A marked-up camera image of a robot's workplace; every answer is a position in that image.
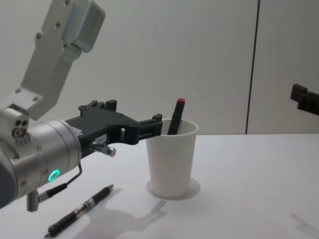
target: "green led ring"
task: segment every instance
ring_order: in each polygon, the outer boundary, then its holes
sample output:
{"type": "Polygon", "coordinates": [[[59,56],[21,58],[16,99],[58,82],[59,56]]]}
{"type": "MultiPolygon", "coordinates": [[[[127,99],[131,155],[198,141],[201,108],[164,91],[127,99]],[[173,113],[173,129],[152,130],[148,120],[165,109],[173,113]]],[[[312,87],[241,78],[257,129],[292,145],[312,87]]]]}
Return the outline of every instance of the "green led ring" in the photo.
{"type": "Polygon", "coordinates": [[[53,172],[50,174],[48,181],[51,182],[54,179],[56,179],[60,175],[60,170],[59,169],[54,169],[53,172]]]}

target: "white wall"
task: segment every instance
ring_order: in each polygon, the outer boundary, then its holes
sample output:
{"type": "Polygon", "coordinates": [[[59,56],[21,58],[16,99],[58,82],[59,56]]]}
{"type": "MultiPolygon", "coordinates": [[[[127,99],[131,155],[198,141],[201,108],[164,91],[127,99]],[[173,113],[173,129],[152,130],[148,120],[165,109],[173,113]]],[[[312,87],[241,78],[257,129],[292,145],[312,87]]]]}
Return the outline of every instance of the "white wall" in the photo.
{"type": "Polygon", "coordinates": [[[261,0],[248,133],[315,133],[318,116],[290,100],[299,83],[319,93],[319,1],[261,0]]]}
{"type": "MultiPolygon", "coordinates": [[[[137,120],[168,118],[185,97],[184,118],[201,133],[245,132],[257,0],[96,2],[107,14],[96,45],[73,64],[45,118],[75,117],[94,99],[116,99],[137,120]]],[[[49,5],[0,1],[2,98],[20,84],[49,5]]]]}

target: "pen on table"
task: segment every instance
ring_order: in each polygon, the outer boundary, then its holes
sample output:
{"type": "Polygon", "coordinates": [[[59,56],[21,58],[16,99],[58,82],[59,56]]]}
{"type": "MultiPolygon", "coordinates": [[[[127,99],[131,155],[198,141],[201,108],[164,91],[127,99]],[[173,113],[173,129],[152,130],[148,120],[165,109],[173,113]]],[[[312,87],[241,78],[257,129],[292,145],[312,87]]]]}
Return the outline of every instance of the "pen on table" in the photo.
{"type": "Polygon", "coordinates": [[[185,106],[185,99],[184,98],[178,98],[175,106],[175,110],[173,113],[173,116],[171,117],[170,125],[168,128],[168,135],[174,135],[177,134],[181,116],[183,114],[185,106]]]}
{"type": "Polygon", "coordinates": [[[43,237],[44,239],[49,239],[52,237],[56,237],[62,231],[67,229],[71,224],[73,224],[78,218],[80,218],[83,214],[91,210],[95,205],[97,205],[100,201],[106,198],[112,191],[114,185],[110,185],[108,187],[103,188],[100,192],[95,194],[92,198],[83,203],[82,206],[75,209],[73,212],[69,213],[62,219],[60,219],[55,224],[52,224],[48,228],[47,234],[43,237]]]}

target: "white table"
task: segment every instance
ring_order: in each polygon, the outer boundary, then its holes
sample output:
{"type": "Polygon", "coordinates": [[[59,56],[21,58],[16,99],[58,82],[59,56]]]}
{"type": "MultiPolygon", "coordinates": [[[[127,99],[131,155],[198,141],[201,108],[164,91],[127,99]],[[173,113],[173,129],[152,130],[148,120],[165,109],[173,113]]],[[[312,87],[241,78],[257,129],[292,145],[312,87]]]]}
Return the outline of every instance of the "white table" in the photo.
{"type": "MultiPolygon", "coordinates": [[[[83,175],[36,213],[25,198],[0,210],[1,239],[40,239],[49,225],[103,187],[108,200],[60,239],[319,239],[319,134],[198,136],[192,196],[169,201],[146,190],[146,145],[93,154],[83,175]]],[[[45,185],[42,192],[76,173],[45,185]]]]}

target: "black bracket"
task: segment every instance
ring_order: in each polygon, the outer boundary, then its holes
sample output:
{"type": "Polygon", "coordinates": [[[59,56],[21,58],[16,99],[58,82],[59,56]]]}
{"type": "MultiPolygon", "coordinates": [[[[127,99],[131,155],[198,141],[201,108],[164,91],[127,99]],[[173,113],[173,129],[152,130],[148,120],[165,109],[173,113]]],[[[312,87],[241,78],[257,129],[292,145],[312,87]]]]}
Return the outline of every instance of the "black bracket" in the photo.
{"type": "Polygon", "coordinates": [[[290,99],[297,101],[297,108],[319,116],[319,94],[308,91],[306,87],[293,85],[290,99]]]}
{"type": "Polygon", "coordinates": [[[161,114],[149,120],[136,121],[116,112],[116,107],[116,100],[105,103],[92,101],[88,105],[79,106],[79,117],[66,121],[77,132],[82,149],[87,148],[92,142],[100,143],[100,141],[107,145],[111,143],[134,145],[142,139],[161,134],[161,114]]]}

